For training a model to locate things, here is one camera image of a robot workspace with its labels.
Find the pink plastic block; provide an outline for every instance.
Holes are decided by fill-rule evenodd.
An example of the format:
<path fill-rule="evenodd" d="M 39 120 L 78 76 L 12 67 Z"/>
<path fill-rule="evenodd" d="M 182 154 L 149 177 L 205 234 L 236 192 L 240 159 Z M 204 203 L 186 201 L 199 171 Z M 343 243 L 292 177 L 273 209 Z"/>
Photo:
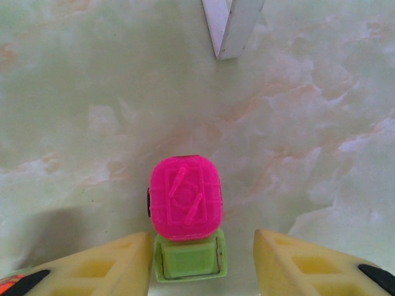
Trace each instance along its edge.
<path fill-rule="evenodd" d="M 204 157 L 161 161 L 152 172 L 149 194 L 152 223 L 170 241 L 205 239 L 221 224 L 220 177 Z"/>

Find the marble-pattern floor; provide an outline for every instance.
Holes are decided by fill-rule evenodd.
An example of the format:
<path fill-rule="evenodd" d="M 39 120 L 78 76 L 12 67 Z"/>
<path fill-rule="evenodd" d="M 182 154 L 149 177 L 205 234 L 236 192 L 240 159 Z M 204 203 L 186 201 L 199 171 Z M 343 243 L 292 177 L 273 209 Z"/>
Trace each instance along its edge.
<path fill-rule="evenodd" d="M 267 0 L 217 62 L 200 0 L 0 2 L 0 276 L 136 231 L 162 158 L 222 178 L 229 273 L 149 294 L 259 295 L 256 228 L 395 272 L 395 2 Z"/>

